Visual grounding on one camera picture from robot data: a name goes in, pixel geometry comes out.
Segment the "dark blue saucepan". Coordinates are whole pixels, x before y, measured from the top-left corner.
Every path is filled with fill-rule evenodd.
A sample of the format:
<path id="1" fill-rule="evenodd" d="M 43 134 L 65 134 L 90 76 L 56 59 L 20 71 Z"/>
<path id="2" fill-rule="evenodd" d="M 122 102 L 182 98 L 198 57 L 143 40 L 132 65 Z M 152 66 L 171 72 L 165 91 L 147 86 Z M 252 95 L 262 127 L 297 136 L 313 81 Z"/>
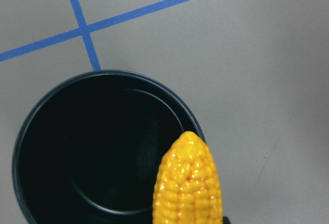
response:
<path id="1" fill-rule="evenodd" d="M 203 131 L 173 91 L 147 76 L 103 70 L 47 93 L 18 134 L 12 181 L 28 223 L 151 223 L 162 156 Z"/>

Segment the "yellow corn cob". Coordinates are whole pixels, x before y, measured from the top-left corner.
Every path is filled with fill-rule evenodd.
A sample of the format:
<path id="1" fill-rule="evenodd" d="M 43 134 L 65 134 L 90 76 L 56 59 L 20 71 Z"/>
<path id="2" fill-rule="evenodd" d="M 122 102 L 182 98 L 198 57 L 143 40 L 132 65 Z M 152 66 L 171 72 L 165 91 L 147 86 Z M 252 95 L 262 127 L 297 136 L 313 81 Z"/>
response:
<path id="1" fill-rule="evenodd" d="M 182 133 L 162 157 L 152 207 L 153 223 L 224 222 L 216 165 L 196 133 Z"/>

